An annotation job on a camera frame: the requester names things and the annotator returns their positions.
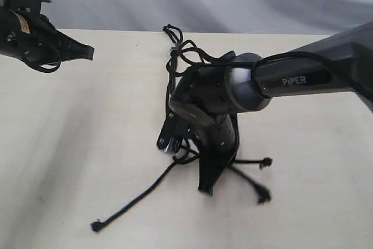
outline white table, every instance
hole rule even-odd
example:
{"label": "white table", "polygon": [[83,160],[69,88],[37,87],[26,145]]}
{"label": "white table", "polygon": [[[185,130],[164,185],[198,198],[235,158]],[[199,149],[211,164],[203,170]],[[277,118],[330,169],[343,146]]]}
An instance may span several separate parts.
{"label": "white table", "polygon": [[[214,197],[197,192],[198,163],[100,234],[105,219],[169,165],[155,142],[164,121],[162,33],[65,30],[94,46],[93,62],[51,75],[0,57],[0,248],[372,248],[373,115],[351,93],[274,99],[240,116],[240,157],[272,157],[260,172],[273,194],[226,172]],[[322,36],[185,34],[219,56],[262,56]]]}

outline robotic arm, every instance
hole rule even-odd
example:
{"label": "robotic arm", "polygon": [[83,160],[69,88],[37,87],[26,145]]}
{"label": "robotic arm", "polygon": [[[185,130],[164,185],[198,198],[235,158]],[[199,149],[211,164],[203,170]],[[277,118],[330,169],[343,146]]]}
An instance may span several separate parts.
{"label": "robotic arm", "polygon": [[240,144],[238,113],[262,110],[273,97],[347,91],[373,101],[373,22],[269,58],[231,51],[192,64],[171,95],[157,146],[175,153],[194,135],[203,150],[198,190],[212,195]]}
{"label": "robotic arm", "polygon": [[0,54],[23,61],[44,73],[61,62],[93,59],[94,48],[58,31],[44,15],[41,3],[51,0],[0,0]]}

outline sticker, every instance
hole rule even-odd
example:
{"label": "sticker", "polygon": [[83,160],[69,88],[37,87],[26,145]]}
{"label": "sticker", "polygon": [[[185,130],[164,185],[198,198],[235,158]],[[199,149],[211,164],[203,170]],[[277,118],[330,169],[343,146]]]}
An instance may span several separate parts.
{"label": "sticker", "polygon": [[30,27],[29,27],[29,24],[27,23],[26,19],[21,16],[20,14],[17,14],[16,12],[13,12],[17,18],[19,19],[19,22],[21,24],[21,31],[23,33],[27,33],[27,34],[30,34]]}

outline table surface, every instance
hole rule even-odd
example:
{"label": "table surface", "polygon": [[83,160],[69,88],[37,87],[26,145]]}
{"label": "table surface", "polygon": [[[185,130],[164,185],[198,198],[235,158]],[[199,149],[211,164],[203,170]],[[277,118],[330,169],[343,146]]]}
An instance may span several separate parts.
{"label": "table surface", "polygon": [[[0,248],[372,248],[373,114],[352,93],[281,97],[239,116],[239,157],[271,203],[226,172],[213,198],[197,192],[198,162],[100,234],[171,159],[155,145],[164,121],[162,33],[64,30],[94,61],[42,74],[0,57]],[[292,50],[323,36],[185,34],[219,56]]]}

